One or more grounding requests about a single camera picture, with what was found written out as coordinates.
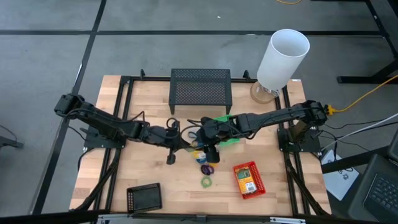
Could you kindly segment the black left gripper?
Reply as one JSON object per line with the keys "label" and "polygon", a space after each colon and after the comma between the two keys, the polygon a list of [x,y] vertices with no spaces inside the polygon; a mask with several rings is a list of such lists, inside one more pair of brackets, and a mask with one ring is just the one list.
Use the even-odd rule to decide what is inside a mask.
{"label": "black left gripper", "polygon": [[168,119],[166,125],[166,128],[151,126],[149,128],[149,137],[154,145],[169,149],[166,164],[172,165],[176,160],[175,153],[182,148],[180,122],[176,119]]}

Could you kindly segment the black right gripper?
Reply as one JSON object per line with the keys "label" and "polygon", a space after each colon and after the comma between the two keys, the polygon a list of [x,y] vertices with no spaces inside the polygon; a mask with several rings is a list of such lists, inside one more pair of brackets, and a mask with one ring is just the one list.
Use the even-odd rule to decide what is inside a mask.
{"label": "black right gripper", "polygon": [[206,154],[206,160],[209,163],[219,163],[220,154],[216,145],[229,139],[237,139],[232,138],[229,121],[222,122],[209,117],[202,117],[200,124],[198,142],[202,151]]}

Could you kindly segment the green plastic basket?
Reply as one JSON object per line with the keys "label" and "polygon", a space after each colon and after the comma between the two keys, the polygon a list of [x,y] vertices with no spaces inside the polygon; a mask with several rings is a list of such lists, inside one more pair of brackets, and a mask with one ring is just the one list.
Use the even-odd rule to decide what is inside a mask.
{"label": "green plastic basket", "polygon": [[[218,117],[218,118],[215,118],[215,120],[217,120],[217,121],[222,121],[222,122],[226,122],[226,121],[228,120],[229,117],[231,117],[231,115],[230,115],[230,114],[227,114],[227,115],[224,115],[224,116],[220,116],[220,117]],[[218,145],[221,146],[221,147],[224,147],[224,146],[230,146],[230,145],[232,145],[232,144],[236,144],[236,143],[238,143],[238,142],[239,142],[239,139],[229,139],[229,140],[227,140],[227,141],[220,142]]]}

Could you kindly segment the green yellow crayon box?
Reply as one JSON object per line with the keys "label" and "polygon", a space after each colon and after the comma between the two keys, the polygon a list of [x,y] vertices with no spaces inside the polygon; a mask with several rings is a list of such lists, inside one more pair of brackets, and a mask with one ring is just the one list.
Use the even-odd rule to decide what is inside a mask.
{"label": "green yellow crayon box", "polygon": [[240,192],[243,195],[254,193],[257,190],[251,170],[248,166],[235,170]]}

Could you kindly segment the black plastic basket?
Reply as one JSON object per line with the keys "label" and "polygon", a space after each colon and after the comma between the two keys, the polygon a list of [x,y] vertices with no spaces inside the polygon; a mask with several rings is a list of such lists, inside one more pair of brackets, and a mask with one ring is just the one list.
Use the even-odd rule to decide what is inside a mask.
{"label": "black plastic basket", "polygon": [[130,187],[126,190],[128,214],[145,213],[162,208],[160,183]]}

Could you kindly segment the red plastic basket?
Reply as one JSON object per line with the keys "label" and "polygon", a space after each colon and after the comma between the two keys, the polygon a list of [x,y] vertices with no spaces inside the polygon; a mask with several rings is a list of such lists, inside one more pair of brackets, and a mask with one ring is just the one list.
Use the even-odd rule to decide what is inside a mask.
{"label": "red plastic basket", "polygon": [[260,195],[264,195],[266,193],[266,189],[265,189],[263,181],[261,179],[260,172],[259,172],[259,170],[257,168],[257,165],[256,165],[256,163],[254,161],[246,162],[244,164],[236,165],[236,166],[233,167],[234,176],[235,176],[236,181],[237,181],[237,177],[236,177],[236,174],[235,174],[235,170],[238,169],[238,168],[246,167],[246,166],[248,166],[250,168],[250,170],[251,170],[251,174],[253,176],[254,183],[256,184],[257,190],[254,193],[246,194],[246,195],[243,195],[240,192],[241,195],[242,195],[242,198],[243,199],[249,199],[249,198],[254,198],[254,197],[257,197],[257,196],[260,196]]}

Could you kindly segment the black desk edge bar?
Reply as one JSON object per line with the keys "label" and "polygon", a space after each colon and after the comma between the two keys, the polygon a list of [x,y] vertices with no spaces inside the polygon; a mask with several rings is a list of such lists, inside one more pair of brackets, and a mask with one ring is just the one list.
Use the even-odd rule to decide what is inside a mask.
{"label": "black desk edge bar", "polygon": [[379,155],[383,158],[391,159],[391,156],[388,154],[387,151],[388,146],[384,146],[369,152],[364,152],[355,156],[350,156],[334,162],[329,162],[322,165],[322,172],[324,174],[327,174],[338,170],[344,170],[350,167],[369,164],[373,155]]}

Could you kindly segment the black desk stand legs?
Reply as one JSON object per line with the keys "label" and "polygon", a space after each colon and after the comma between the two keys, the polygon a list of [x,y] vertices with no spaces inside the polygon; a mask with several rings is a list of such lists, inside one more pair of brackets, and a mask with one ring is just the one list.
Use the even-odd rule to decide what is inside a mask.
{"label": "black desk stand legs", "polygon": [[307,31],[308,35],[329,35],[329,36],[374,36],[384,39],[393,56],[393,61],[386,65],[380,71],[371,76],[338,76],[336,81],[340,84],[390,84],[398,85],[398,77],[392,77],[394,72],[398,72],[398,50],[387,32],[381,18],[376,12],[371,0],[312,0],[324,2],[363,2],[367,6],[373,21],[377,25],[378,30],[324,30],[324,31]]}

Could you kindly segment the black mesh shelf riser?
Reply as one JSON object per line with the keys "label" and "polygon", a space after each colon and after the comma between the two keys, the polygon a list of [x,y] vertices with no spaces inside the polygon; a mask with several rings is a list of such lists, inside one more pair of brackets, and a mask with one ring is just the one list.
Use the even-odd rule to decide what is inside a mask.
{"label": "black mesh shelf riser", "polygon": [[177,105],[225,106],[230,114],[233,105],[229,69],[173,68],[170,76],[169,108]]}

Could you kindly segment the round wooden lamp base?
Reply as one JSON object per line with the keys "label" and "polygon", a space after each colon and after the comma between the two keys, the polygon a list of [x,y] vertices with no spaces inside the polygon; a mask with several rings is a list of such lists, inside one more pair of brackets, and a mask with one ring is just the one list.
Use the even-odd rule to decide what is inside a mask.
{"label": "round wooden lamp base", "polygon": [[279,90],[270,90],[255,82],[250,89],[251,98],[259,104],[267,104],[280,95]]}

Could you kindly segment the white flat box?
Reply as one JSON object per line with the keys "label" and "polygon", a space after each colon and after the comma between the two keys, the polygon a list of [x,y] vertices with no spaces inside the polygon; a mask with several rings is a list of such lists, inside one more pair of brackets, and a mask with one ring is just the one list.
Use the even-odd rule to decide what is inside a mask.
{"label": "white flat box", "polygon": [[342,201],[358,176],[359,172],[350,167],[323,174],[323,179],[327,191],[336,199]]}

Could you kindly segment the black stand foot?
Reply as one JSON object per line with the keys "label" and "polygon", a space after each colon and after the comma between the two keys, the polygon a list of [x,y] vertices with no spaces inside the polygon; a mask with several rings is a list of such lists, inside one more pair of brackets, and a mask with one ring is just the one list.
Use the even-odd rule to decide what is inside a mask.
{"label": "black stand foot", "polygon": [[14,139],[9,139],[0,135],[0,148],[5,146],[10,146],[16,149],[22,149],[24,147],[24,143],[19,142],[17,140],[17,136],[11,130],[7,129],[2,125],[0,125],[0,128],[6,130],[9,134],[11,134],[14,137]]}

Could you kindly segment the black laptop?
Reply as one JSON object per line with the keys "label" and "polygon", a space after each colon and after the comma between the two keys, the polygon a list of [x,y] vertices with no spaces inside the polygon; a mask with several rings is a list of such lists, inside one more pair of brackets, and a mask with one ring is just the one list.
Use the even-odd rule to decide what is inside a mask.
{"label": "black laptop", "polygon": [[355,220],[398,224],[398,166],[372,156],[348,214]]}

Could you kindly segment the black table frame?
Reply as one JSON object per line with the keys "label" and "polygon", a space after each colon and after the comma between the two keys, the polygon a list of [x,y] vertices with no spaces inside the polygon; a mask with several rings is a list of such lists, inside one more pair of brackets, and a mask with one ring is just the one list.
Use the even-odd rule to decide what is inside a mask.
{"label": "black table frame", "polygon": [[[168,96],[169,77],[144,77],[145,81],[134,80],[128,117],[142,110],[151,125],[165,126],[171,117]],[[109,113],[113,112],[118,85],[121,77],[103,77],[96,106]],[[231,113],[267,113],[277,108],[274,102],[260,105],[249,95],[252,83],[232,83],[233,107]],[[222,106],[178,106],[175,117],[181,128],[190,123],[186,119],[200,120],[202,116],[223,116]],[[167,165],[168,149],[139,142],[127,142],[121,152],[121,160],[114,185],[111,202],[112,212],[126,212],[126,190],[129,187],[159,182],[162,194],[162,209],[152,211],[165,214],[198,215],[264,215],[290,216],[288,178],[285,171],[284,154],[280,151],[277,129],[280,125],[260,129],[252,140],[241,139],[237,144],[220,148],[220,163],[210,175],[212,185],[203,188],[200,184],[203,174],[192,153],[180,150],[175,153],[176,161]],[[98,182],[103,163],[104,149],[94,149],[82,159],[70,208],[76,208],[93,190]],[[322,209],[331,212],[329,199],[323,181],[319,161],[311,154],[301,156],[302,171],[306,186]],[[258,197],[243,199],[240,194],[233,167],[254,161],[261,175],[266,193]]]}

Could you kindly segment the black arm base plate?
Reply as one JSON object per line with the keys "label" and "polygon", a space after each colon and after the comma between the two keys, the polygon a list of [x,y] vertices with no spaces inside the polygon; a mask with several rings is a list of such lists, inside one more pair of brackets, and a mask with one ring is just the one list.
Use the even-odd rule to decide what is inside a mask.
{"label": "black arm base plate", "polygon": [[294,134],[292,128],[277,130],[279,148],[283,152],[320,152],[319,135],[315,129],[300,134]]}
{"label": "black arm base plate", "polygon": [[124,148],[126,138],[108,139],[100,135],[99,131],[92,126],[88,129],[80,128],[86,134],[84,146],[87,148]]}

